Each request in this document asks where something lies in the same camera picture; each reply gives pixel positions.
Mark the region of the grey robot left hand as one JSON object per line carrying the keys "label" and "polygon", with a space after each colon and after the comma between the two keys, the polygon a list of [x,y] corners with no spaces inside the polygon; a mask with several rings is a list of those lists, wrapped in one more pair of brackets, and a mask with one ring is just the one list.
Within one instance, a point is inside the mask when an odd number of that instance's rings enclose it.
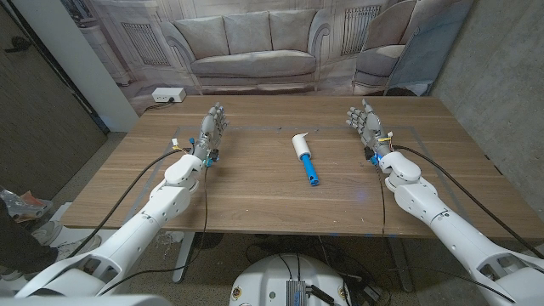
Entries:
{"label": "grey robot left hand", "polygon": [[192,155],[200,158],[206,167],[210,167],[218,159],[218,147],[229,123],[224,108],[219,102],[203,117]]}

